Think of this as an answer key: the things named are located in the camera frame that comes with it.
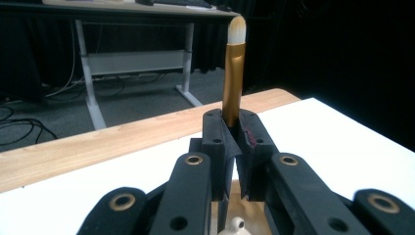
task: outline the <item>wooden table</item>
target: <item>wooden table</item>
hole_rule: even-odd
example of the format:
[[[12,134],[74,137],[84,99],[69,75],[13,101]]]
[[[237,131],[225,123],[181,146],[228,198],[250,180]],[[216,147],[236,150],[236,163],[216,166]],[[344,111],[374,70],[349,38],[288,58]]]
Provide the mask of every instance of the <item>wooden table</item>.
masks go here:
[[[256,113],[298,101],[281,89],[242,97]],[[202,130],[202,116],[221,102],[0,153],[0,192],[147,149]]]

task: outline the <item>brush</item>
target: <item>brush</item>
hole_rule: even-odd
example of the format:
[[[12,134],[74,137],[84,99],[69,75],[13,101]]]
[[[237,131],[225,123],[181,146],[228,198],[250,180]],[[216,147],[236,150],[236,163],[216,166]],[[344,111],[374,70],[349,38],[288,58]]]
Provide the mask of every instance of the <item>brush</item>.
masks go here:
[[[225,55],[222,118],[230,128],[234,127],[239,119],[246,33],[247,26],[243,17],[236,17],[229,24],[228,44]]]

